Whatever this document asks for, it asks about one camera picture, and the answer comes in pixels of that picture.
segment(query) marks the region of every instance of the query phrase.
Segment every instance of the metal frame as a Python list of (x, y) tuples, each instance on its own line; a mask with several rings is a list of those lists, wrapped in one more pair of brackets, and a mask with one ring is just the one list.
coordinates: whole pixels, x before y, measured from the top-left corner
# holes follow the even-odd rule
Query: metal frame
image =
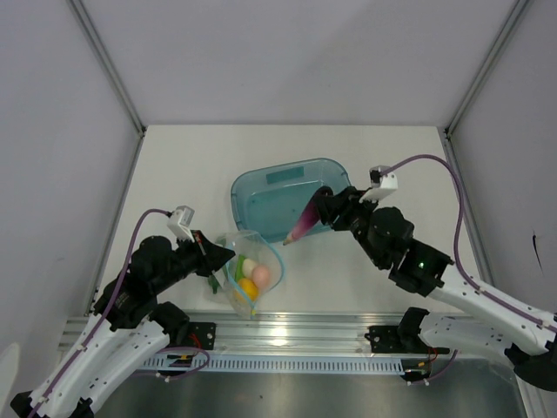
[(145, 127), (141, 122), (138, 111), (136, 110), (135, 105), (131, 101), (130, 95), (124, 87), (124, 83), (118, 75), (114, 63), (112, 63), (111, 56), (106, 50), (106, 47), (104, 46), (103, 41), (98, 34), (97, 28), (95, 27), (95, 24), (93, 23), (89, 12), (85, 8), (83, 1), (66, 0), (66, 3), (70, 7), (71, 12), (76, 18), (79, 27), (85, 35), (85, 38), (89, 42), (89, 46), (95, 54), (95, 57), (97, 57), (97, 61), (103, 69), (104, 75), (110, 83), (114, 94), (116, 94), (117, 99), (124, 107), (128, 119), (138, 132), (138, 135), (143, 135)]
[(109, 231), (109, 235), (106, 238), (106, 241), (104, 242), (101, 259), (97, 263), (97, 266), (94, 270), (94, 274), (92, 276), (93, 280), (91, 281), (91, 285), (89, 287), (89, 290), (87, 291), (88, 299), (87, 299), (86, 308), (84, 310), (84, 316), (89, 315), (89, 313), (91, 312), (91, 307), (95, 301), (95, 298), (97, 297), (98, 290), (99, 290), (98, 285), (101, 282), (101, 279), (103, 277), (104, 268), (106, 267), (108, 256), (111, 252), (112, 241), (114, 240), (114, 236), (116, 235), (118, 222), (120, 222), (120, 216), (122, 216), (122, 211), (124, 210), (125, 198), (128, 196), (128, 190), (130, 190), (131, 179), (133, 178), (133, 173), (135, 172), (136, 165), (138, 164), (139, 155), (141, 154), (141, 148), (143, 147), (143, 141), (144, 141), (144, 134), (142, 133), (141, 136), (139, 137), (138, 143), (136, 145), (136, 149), (133, 153), (133, 158), (131, 159), (131, 163), (128, 168), (124, 189), (120, 194), (120, 199), (117, 204), (116, 213), (114, 214), (114, 218), (112, 219), (111, 222), (111, 229)]
[(481, 240), (480, 229), (478, 228), (478, 223), (473, 215), (472, 206), (470, 205), (470, 199), (468, 198), (468, 193), (466, 192), (466, 186), (464, 179), (462, 178), (459, 162), (454, 155), (453, 144), (441, 129), (439, 129), (439, 131), (441, 143), (443, 144), (443, 151), (445, 152), (446, 162), (454, 169), (464, 194), (464, 223), (466, 225), (466, 231), (468, 232), (468, 238), (470, 239), (470, 244), (472, 246), (473, 256), (478, 265), (480, 277), (490, 285), (494, 285), (493, 273), (487, 259), (486, 248)]
[(522, 18), (526, 15), (528, 7), (533, 2), (534, 0), (517, 0), (509, 12), (505, 23), (503, 23), (497, 37), (491, 44), (481, 67), (478, 69), (478, 72), (476, 72), (470, 87), (468, 87), (465, 96), (460, 101), (459, 107), (451, 118), (449, 126), (446, 128), (446, 134), (449, 139), (451, 139), (451, 136), (453, 135), (459, 122), (485, 85), (487, 79), (493, 71), (493, 68), (499, 61), (499, 58), (515, 33), (516, 28), (519, 26)]

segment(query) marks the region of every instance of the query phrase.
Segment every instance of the cable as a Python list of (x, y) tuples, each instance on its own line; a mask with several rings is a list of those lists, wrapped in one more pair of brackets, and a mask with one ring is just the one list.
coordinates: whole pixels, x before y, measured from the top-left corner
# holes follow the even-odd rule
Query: cable
[(160, 350), (159, 353), (169, 353), (169, 352), (175, 352), (175, 351), (179, 351), (179, 350), (195, 351), (197, 353), (201, 353), (202, 355), (205, 356), (205, 363), (203, 363), (201, 366), (197, 366), (197, 367), (193, 368), (192, 370), (188, 370), (187, 372), (183, 372), (182, 374), (179, 374), (179, 375), (176, 375), (176, 376), (164, 376), (163, 374), (160, 374), (159, 372), (156, 372), (156, 373), (138, 372), (138, 373), (132, 374), (131, 377), (162, 377), (162, 378), (164, 378), (164, 381), (166, 381), (166, 382), (178, 381), (180, 379), (184, 379), (185, 377), (191, 376), (192, 374), (200, 372), (202, 369), (207, 367), (209, 365), (209, 361), (211, 361), (211, 356), (209, 355), (209, 353), (207, 353), (207, 351), (204, 350), (203, 348), (198, 348), (198, 347), (164, 348), (164, 349)]
[(404, 159), (404, 160), (400, 161), (398, 164), (395, 164), (392, 167), (389, 167), (389, 168), (385, 169), (384, 171), (381, 172), (381, 176), (386, 176), (387, 174), (389, 174), (391, 172), (394, 172), (395, 170), (399, 169), (403, 165), (406, 165), (408, 163), (412, 163), (413, 161), (416, 161), (417, 159), (432, 159), (433, 161), (437, 161), (438, 163), (442, 164), (449, 171), (449, 173), (451, 174), (451, 177), (453, 178), (453, 182), (456, 186), (456, 190), (457, 190), (457, 194), (458, 194), (458, 198), (459, 198), (459, 216), (457, 218), (456, 228), (455, 228), (455, 231), (454, 231), (453, 252), (454, 252), (454, 259), (456, 261), (456, 267), (459, 270), (462, 277), (464, 278), (464, 280), (474, 290), (482, 292), (483, 294), (485, 294), (485, 296), (488, 299), (491, 299), (492, 301), (494, 301), (498, 305), (500, 305), (502, 307), (505, 307), (509, 311), (513, 312), (514, 314), (519, 315), (521, 318), (524, 318), (525, 320), (529, 320), (529, 321), (533, 322), (534, 324), (538, 325), (539, 327), (546, 327), (548, 330), (557, 334), (557, 327), (554, 327), (552, 325), (546, 326), (546, 325), (544, 325), (543, 320), (540, 320), (540, 319), (530, 315), (529, 313), (526, 313), (526, 312), (522, 311), (521, 309), (519, 309), (517, 307), (514, 307), (510, 303), (505, 302), (501, 298), (497, 297), (496, 295), (494, 295), (492, 293), (489, 293), (488, 291), (484, 291), (481, 288), (481, 286), (478, 283), (476, 283), (472, 279), (472, 277), (470, 277), (470, 275), (464, 269), (464, 266), (462, 265), (462, 261), (460, 259), (460, 251), (459, 251), (460, 229), (462, 227), (462, 220), (464, 219), (464, 193), (462, 191), (462, 184), (459, 182), (459, 179), (457, 178), (456, 172), (454, 172), (453, 168), (444, 159), (439, 158), (435, 155), (430, 155), (430, 154), (414, 155), (413, 157)]
[(459, 353), (459, 350), (454, 350), (453, 355), (449, 359), (449, 362), (439, 372), (437, 372), (433, 376), (430, 376), (428, 379), (422, 379), (421, 381), (408, 382), (409, 383), (408, 386), (429, 385), (430, 381), (434, 381), (436, 379), (439, 379), (454, 364), (454, 360), (456, 359), (456, 356), (457, 356), (458, 353)]
[(127, 251), (127, 253), (125, 255), (125, 258), (124, 258), (124, 266), (122, 267), (122, 270), (120, 271), (120, 274), (118, 275), (116, 285), (114, 286), (114, 292), (112, 292), (112, 296), (108, 301), (108, 305), (106, 305), (106, 308), (104, 309), (104, 311), (103, 311), (100, 319), (98, 320), (97, 324), (95, 324), (95, 326), (91, 329), (91, 332), (89, 333), (89, 335), (87, 335), (85, 337), (84, 342), (82, 342), (82, 344), (81, 344), (82, 347), (80, 349), (78, 349), (68, 359), (68, 361), (65, 362), (65, 364), (62, 366), (60, 371), (56, 374), (56, 376), (54, 376), (50, 385), (46, 388), (46, 390), (43, 392), (43, 394), (41, 396), (39, 396), (38, 399), (40, 401), (37, 402), (37, 405), (35, 405), (35, 407), (31, 410), (31, 412), (29, 413), (27, 418), (34, 418), (38, 409), (41, 408), (41, 406), (43, 405), (43, 402), (46, 401), (46, 398), (52, 392), (52, 389), (58, 384), (60, 379), (62, 379), (62, 376), (64, 375), (64, 373), (68, 370), (68, 368), (70, 368), (70, 366), (73, 364), (73, 362), (79, 356), (79, 354), (82, 353), (83, 351), (85, 351), (85, 349), (87, 348), (87, 345), (92, 340), (92, 338), (95, 336), (95, 333), (97, 332), (97, 330), (102, 325), (103, 321), (108, 316), (108, 313), (110, 312), (110, 310), (114, 306), (114, 303), (116, 302), (116, 298), (117, 298), (118, 294), (120, 293), (120, 288), (122, 287), (122, 283), (124, 282), (124, 276), (125, 276), (126, 272), (128, 271), (128, 265), (130, 264), (131, 253), (133, 252), (133, 246), (135, 245), (136, 239), (137, 239), (138, 234), (139, 234), (139, 228), (141, 227), (141, 224), (143, 224), (143, 221), (145, 220), (145, 218), (147, 218), (147, 216), (151, 213), (162, 213), (165, 216), (170, 216), (171, 215), (171, 212), (163, 211), (162, 209), (149, 209), (149, 210), (145, 211), (143, 215), (141, 215), (141, 217), (139, 218), (139, 220), (136, 224), (136, 227), (133, 230), (133, 233), (131, 234), (130, 244), (128, 245), (128, 251)]

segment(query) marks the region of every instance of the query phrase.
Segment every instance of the clear plastic cup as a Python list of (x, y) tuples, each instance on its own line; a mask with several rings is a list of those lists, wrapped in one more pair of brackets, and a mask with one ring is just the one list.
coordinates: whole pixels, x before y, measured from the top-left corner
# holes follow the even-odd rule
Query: clear plastic cup
[[(256, 305), (263, 295), (282, 281), (285, 275), (284, 263), (275, 249), (255, 231), (225, 233), (214, 242), (233, 250), (236, 255), (209, 278), (209, 285), (214, 293), (224, 292), (240, 316), (252, 319), (256, 313)], [(255, 262), (256, 266), (265, 266), (269, 273), (268, 280), (252, 280), (252, 277), (246, 277), (243, 273), (246, 269), (242, 269), (246, 259)], [(261, 281), (265, 282), (265, 286), (261, 286)]]

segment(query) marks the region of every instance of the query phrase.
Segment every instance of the purple cable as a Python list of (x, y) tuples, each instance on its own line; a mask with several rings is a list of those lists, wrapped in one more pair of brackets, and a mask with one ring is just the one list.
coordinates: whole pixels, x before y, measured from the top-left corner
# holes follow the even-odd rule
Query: purple cable
[[(406, 165), (408, 163), (412, 163), (413, 161), (416, 161), (417, 159), (432, 159), (433, 161), (437, 161), (438, 163), (442, 164), (449, 171), (449, 173), (451, 174), (451, 177), (453, 178), (453, 182), (456, 186), (456, 190), (457, 190), (457, 194), (458, 194), (458, 198), (459, 198), (459, 216), (458, 216), (457, 221), (456, 221), (456, 229), (454, 231), (454, 241), (453, 241), (454, 259), (456, 261), (456, 267), (459, 270), (462, 277), (464, 278), (464, 280), (466, 280), (466, 282), (474, 290), (479, 290), (481, 288), (481, 286), (478, 283), (476, 283), (472, 279), (472, 277), (470, 277), (470, 275), (464, 269), (464, 266), (462, 265), (462, 261), (460, 260), (459, 237), (460, 237), (460, 228), (462, 227), (462, 220), (464, 219), (464, 193), (462, 191), (462, 184), (459, 182), (453, 168), (444, 159), (439, 158), (435, 155), (420, 154), (420, 155), (414, 155), (413, 157), (407, 158), (403, 161), (400, 161), (398, 164), (395, 164), (392, 167), (389, 167), (389, 168), (385, 169), (383, 172), (381, 172), (381, 175), (386, 176), (387, 174), (389, 174), (391, 172), (394, 172), (395, 170), (399, 169), (403, 165)], [(530, 320), (531, 322), (533, 322), (534, 324), (536, 324), (540, 327), (543, 327), (543, 321), (542, 320), (530, 315), (529, 313), (526, 313), (526, 312), (520, 310), (517, 307), (514, 307), (510, 303), (505, 302), (504, 300), (495, 296), (492, 293), (484, 291), (483, 294), (485, 294), (485, 296), (488, 299), (493, 300), (495, 303), (501, 305), (502, 307), (505, 307), (509, 311), (519, 315), (520, 317), (522, 317), (526, 320)], [(547, 329), (549, 329), (550, 331), (557, 334), (557, 327), (554, 327), (554, 326), (550, 325), (549, 327), (547, 327)]]
[[(110, 310), (114, 306), (114, 302), (116, 302), (116, 298), (117, 298), (118, 294), (120, 293), (120, 288), (122, 287), (122, 283), (124, 282), (124, 276), (125, 276), (126, 272), (128, 271), (128, 265), (130, 264), (131, 253), (133, 252), (133, 246), (136, 242), (136, 238), (138, 237), (139, 228), (141, 227), (141, 224), (143, 224), (143, 221), (145, 220), (145, 218), (147, 218), (147, 215), (149, 215), (151, 213), (162, 213), (163, 215), (166, 215), (166, 216), (169, 215), (168, 211), (163, 211), (162, 209), (149, 209), (148, 211), (145, 211), (145, 213), (143, 215), (141, 215), (141, 218), (139, 218), (139, 220), (136, 224), (136, 227), (133, 230), (133, 234), (131, 235), (130, 244), (128, 245), (128, 252), (126, 253), (125, 259), (124, 259), (124, 266), (122, 267), (122, 270), (120, 271), (120, 274), (118, 275), (116, 285), (114, 286), (114, 292), (112, 292), (112, 296), (109, 299), (108, 305), (106, 305), (106, 308), (104, 309), (103, 314), (101, 315), (101, 318), (98, 320), (97, 324), (95, 324), (95, 326), (91, 329), (91, 332), (89, 333), (89, 335), (87, 335), (87, 337), (85, 337), (84, 342), (81, 344), (83, 346), (83, 348), (87, 347), (87, 344), (89, 344), (89, 341), (91, 341), (91, 339), (95, 336), (95, 333), (100, 328), (103, 321), (106, 319), (106, 316), (108, 315), (108, 313), (110, 312)], [(82, 350), (77, 350), (68, 359), (68, 361), (66, 361), (66, 363), (62, 366), (62, 368), (57, 373), (57, 375), (54, 376), (54, 379), (52, 379), (52, 382), (50, 383), (50, 385), (44, 391), (43, 395), (41, 396), (42, 398), (46, 398), (52, 392), (52, 389), (58, 384), (60, 379), (62, 379), (62, 376), (64, 375), (64, 373), (68, 370), (68, 368), (70, 368), (71, 364), (76, 360), (76, 358), (82, 352), (83, 352), (83, 349)], [(43, 405), (43, 403), (38, 402), (37, 405), (35, 405), (35, 407), (31, 410), (31, 412), (29, 413), (27, 418), (34, 418), (38, 409), (41, 408), (41, 405)]]
[(195, 367), (192, 370), (183, 372), (182, 374), (176, 376), (164, 376), (164, 375), (157, 376), (157, 374), (154, 373), (139, 372), (139, 373), (132, 374), (131, 377), (164, 377), (165, 379), (168, 377), (169, 381), (178, 381), (180, 379), (184, 379), (185, 377), (191, 376), (192, 374), (198, 373), (201, 369), (207, 367), (209, 365), (209, 361), (211, 361), (211, 356), (209, 355), (209, 353), (207, 353), (203, 348), (197, 348), (197, 347), (163, 348), (162, 350), (159, 351), (159, 353), (169, 353), (169, 352), (180, 351), (180, 350), (195, 351), (197, 353), (201, 353), (202, 355), (205, 356), (205, 363), (203, 363), (201, 366)]
[(411, 383), (410, 386), (425, 385), (426, 381), (434, 381), (435, 379), (439, 379), (454, 364), (454, 360), (456, 359), (456, 356), (457, 356), (458, 353), (459, 353), (459, 350), (454, 350), (453, 355), (449, 359), (449, 362), (439, 372), (437, 372), (433, 376), (430, 376), (427, 379), (422, 379), (421, 381), (415, 381), (415, 382)]

